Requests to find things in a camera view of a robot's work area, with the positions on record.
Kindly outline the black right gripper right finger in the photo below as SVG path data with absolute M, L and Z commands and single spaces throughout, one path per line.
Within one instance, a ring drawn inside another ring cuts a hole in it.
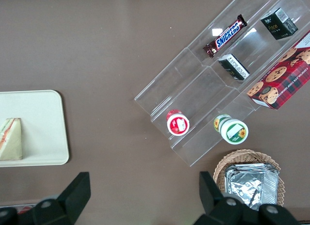
M 263 204 L 253 210 L 239 200 L 223 196 L 209 172 L 200 172 L 199 194 L 205 213 L 195 225 L 298 225 L 284 207 Z

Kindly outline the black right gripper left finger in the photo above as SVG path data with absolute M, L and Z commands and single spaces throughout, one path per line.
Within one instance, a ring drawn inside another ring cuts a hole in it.
M 0 209 L 2 225 L 73 225 L 91 197 L 90 174 L 80 172 L 56 199 L 46 199 L 18 214 L 13 207 Z

